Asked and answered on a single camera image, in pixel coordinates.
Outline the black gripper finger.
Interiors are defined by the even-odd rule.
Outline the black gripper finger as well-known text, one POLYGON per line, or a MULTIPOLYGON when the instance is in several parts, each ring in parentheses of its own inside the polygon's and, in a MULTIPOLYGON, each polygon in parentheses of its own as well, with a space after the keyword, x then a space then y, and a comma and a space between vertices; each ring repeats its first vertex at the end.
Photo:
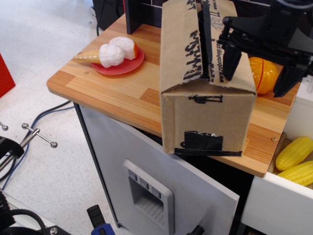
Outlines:
POLYGON ((301 82, 306 71, 299 68, 284 67, 278 76, 273 92, 274 97, 285 96, 298 82, 301 82))
POLYGON ((231 81, 242 56, 242 51, 235 44, 227 44, 223 56, 223 75, 231 81))

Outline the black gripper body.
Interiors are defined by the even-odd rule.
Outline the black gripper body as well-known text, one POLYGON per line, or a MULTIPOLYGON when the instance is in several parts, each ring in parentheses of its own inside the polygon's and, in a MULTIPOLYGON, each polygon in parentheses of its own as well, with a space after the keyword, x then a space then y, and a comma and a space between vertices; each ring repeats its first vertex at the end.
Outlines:
POLYGON ((313 41, 299 29, 311 0, 273 0, 269 10, 254 18, 226 16, 219 43, 235 44, 247 54, 287 67, 313 67, 313 41))

